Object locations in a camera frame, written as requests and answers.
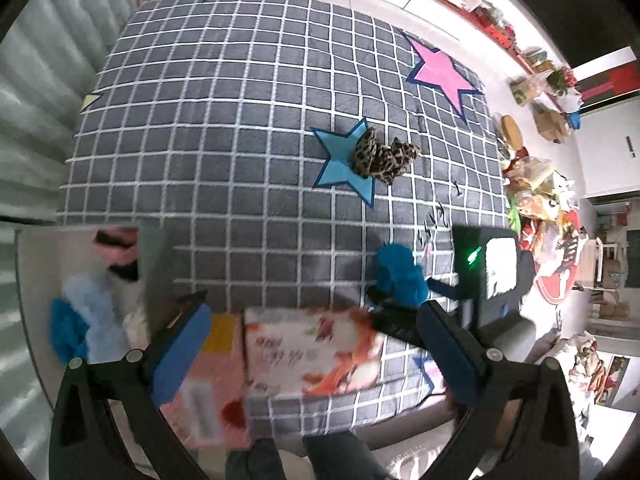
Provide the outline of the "pink tissue box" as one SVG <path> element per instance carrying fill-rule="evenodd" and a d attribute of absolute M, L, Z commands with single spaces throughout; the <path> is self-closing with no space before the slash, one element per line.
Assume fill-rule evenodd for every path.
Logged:
<path fill-rule="evenodd" d="M 249 448 L 245 385 L 242 321 L 214 314 L 177 395 L 160 410 L 186 448 Z"/>

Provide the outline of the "light blue fluffy cloth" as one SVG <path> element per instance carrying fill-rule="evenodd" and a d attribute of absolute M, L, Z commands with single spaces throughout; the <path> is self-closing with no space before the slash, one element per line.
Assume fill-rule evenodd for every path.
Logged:
<path fill-rule="evenodd" d="M 129 342 L 108 276 L 72 275 L 63 281 L 62 292 L 74 311 L 78 339 L 74 358 L 90 364 L 119 361 L 128 352 Z"/>

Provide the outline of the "white storage bin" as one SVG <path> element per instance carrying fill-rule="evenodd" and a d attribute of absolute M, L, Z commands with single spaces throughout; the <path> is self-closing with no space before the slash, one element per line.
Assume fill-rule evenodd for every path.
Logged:
<path fill-rule="evenodd" d="M 144 349 L 176 315 L 171 244 L 155 226 L 32 226 L 16 233 L 21 315 L 49 402 L 65 365 Z"/>

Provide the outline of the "pink black knitted item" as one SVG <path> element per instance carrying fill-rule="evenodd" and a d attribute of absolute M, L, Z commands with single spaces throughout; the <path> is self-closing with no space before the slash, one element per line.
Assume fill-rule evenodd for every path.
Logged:
<path fill-rule="evenodd" d="M 137 228 L 98 229 L 92 244 L 111 274 L 129 283 L 139 281 Z"/>

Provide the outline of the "red round mat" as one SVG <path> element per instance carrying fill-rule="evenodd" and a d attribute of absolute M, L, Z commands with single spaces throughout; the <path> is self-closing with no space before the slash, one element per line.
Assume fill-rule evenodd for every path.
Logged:
<path fill-rule="evenodd" d="M 579 254 L 584 241 L 578 212 L 560 211 L 561 224 L 521 218 L 520 246 L 534 257 L 534 284 L 541 297 L 558 306 L 573 289 Z"/>

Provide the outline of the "leopard print fabric piece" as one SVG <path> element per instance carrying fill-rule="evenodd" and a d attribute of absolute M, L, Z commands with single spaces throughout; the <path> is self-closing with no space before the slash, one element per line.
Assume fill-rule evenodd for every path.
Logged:
<path fill-rule="evenodd" d="M 356 142 L 350 169 L 362 178 L 373 178 L 391 186 L 421 154 L 420 148 L 395 138 L 390 145 L 381 143 L 375 128 L 367 128 Z"/>

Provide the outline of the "white polka dot cloth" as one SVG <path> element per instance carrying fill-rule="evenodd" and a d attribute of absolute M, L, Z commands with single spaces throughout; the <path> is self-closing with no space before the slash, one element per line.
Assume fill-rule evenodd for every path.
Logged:
<path fill-rule="evenodd" d="M 149 323 L 143 304 L 127 310 L 122 319 L 122 328 L 131 348 L 143 349 L 149 344 Z"/>

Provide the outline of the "round wooden lid jar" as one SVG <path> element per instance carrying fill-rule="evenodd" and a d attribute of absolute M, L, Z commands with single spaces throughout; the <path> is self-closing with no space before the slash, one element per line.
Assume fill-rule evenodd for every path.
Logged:
<path fill-rule="evenodd" d="M 506 145 L 513 151 L 520 150 L 523 147 L 523 136 L 515 120 L 510 115 L 503 115 L 500 126 Z"/>

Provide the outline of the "white red tissue pack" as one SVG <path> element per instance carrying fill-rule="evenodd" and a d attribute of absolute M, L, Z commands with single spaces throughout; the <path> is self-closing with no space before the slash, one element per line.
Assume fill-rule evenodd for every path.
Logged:
<path fill-rule="evenodd" d="M 251 308 L 243 323 L 250 396 L 333 396 L 380 376 L 384 336 L 366 310 Z"/>

